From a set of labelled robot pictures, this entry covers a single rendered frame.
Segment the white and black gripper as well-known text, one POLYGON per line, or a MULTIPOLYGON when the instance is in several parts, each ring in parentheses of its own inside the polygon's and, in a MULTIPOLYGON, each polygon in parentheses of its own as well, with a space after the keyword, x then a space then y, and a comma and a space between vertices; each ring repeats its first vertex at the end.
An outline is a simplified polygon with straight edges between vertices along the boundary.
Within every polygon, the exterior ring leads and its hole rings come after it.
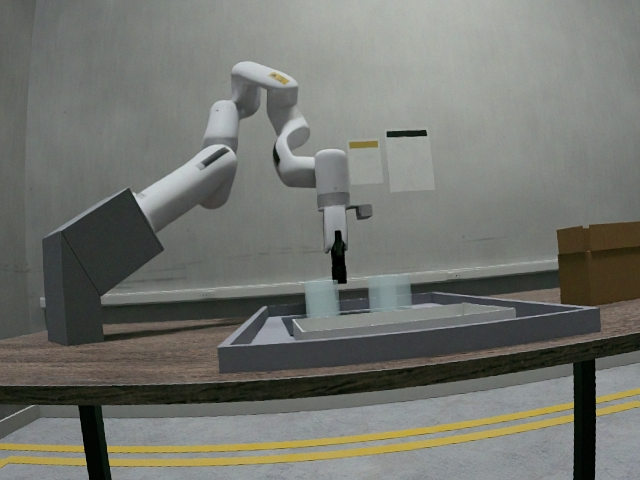
POLYGON ((346 207, 346 205, 318 208, 319 212, 323 212, 324 253, 328 254, 331 250, 332 280, 338 280, 338 284, 347 283, 344 252, 348 250, 346 210, 349 209, 351 207, 346 207), (341 231, 342 233, 340 233, 341 231), (343 244, 346 248, 343 247, 343 244))

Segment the brown cardboard box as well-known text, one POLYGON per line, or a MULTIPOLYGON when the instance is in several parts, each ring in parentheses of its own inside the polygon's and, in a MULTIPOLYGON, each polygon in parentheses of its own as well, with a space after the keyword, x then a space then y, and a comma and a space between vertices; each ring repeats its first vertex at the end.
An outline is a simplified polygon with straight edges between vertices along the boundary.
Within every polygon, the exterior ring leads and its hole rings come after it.
POLYGON ((561 304, 640 299, 640 227, 635 222, 558 229, 557 240, 561 304))

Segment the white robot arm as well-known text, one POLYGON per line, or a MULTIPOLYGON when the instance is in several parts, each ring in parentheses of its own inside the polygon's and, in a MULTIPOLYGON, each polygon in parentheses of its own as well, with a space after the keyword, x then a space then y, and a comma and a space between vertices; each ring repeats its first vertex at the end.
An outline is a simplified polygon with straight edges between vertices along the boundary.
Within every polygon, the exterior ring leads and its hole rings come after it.
POLYGON ((373 216, 372 204, 350 205, 347 158, 342 150, 322 150, 315 157, 291 154, 310 136, 292 77, 245 61, 233 67, 231 87, 231 100, 218 101, 210 110, 200 153, 139 194, 133 193, 155 233, 198 204, 217 209, 227 202, 237 170, 240 120, 257 112, 262 88, 267 90, 267 115, 278 136, 273 164, 283 184, 316 188, 318 208, 346 205, 356 210, 357 220, 373 216))

